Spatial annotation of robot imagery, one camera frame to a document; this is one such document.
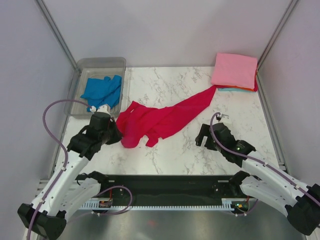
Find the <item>clear plastic bin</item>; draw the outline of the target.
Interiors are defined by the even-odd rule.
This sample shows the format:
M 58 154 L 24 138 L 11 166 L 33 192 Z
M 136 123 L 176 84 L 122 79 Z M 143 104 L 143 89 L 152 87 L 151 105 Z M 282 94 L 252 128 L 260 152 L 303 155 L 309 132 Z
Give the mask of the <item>clear plastic bin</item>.
M 119 103 L 110 110 L 111 116 L 117 118 L 121 111 L 123 89 L 127 84 L 127 81 L 125 80 L 125 71 L 126 59 L 123 57 L 82 58 L 76 64 L 67 98 L 87 103 L 85 99 L 81 98 L 81 95 L 85 91 L 89 78 L 103 80 L 104 77 L 113 78 L 115 75 L 121 76 L 122 83 Z

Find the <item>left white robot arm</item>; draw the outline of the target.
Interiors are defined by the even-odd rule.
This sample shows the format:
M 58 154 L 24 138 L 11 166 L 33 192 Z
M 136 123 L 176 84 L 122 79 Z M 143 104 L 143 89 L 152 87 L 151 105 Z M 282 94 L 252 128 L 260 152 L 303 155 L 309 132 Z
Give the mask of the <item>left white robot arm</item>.
M 69 189 L 103 145 L 112 145 L 121 139 L 114 118 L 108 112 L 95 112 L 89 124 L 70 139 L 64 152 L 65 160 L 41 193 L 31 203 L 23 203 L 18 208 L 17 214 L 28 232 L 56 240 L 77 208 L 95 195 L 106 196 L 110 185 L 101 179 L 100 173 L 92 174 L 74 192 L 69 193 Z

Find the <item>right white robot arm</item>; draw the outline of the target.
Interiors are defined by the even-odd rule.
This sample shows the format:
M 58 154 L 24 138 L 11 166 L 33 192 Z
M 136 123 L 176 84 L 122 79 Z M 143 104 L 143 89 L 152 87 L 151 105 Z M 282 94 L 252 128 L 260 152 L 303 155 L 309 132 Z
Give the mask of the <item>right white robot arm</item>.
M 218 151 L 241 168 L 232 177 L 229 191 L 256 198 L 283 214 L 301 234 L 309 236 L 320 226 L 320 186 L 301 182 L 272 163 L 250 143 L 236 140 L 222 122 L 203 124 L 195 144 Z

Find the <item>red t shirt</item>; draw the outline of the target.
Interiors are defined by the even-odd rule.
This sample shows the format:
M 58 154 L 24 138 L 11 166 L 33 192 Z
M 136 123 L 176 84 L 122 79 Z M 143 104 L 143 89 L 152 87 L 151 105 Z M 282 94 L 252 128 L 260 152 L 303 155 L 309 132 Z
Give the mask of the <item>red t shirt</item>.
M 116 120 L 116 125 L 123 134 L 122 146 L 127 149 L 135 148 L 141 138 L 147 136 L 145 145 L 152 148 L 160 138 L 166 139 L 178 133 L 210 106 L 216 89 L 213 85 L 173 106 L 163 108 L 147 107 L 132 101 Z

